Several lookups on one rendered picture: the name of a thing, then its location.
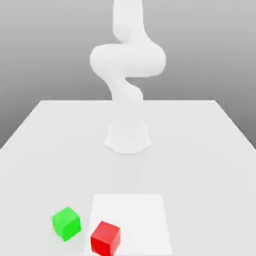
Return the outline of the small red cube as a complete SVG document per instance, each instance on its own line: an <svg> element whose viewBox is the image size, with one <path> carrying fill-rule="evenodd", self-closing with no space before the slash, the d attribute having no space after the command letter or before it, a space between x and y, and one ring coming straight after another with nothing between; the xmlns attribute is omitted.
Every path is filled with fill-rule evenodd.
<svg viewBox="0 0 256 256"><path fill-rule="evenodd" d="M92 252L101 256L114 256L120 243L121 229L105 221L101 221L90 236Z"/></svg>

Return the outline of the small green cube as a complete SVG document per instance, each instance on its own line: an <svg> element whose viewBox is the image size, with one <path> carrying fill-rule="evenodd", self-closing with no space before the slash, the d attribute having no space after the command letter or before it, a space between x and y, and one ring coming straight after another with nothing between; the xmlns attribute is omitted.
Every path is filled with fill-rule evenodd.
<svg viewBox="0 0 256 256"><path fill-rule="evenodd" d="M82 230L80 216L69 206L55 213L51 221L53 230L64 242Z"/></svg>

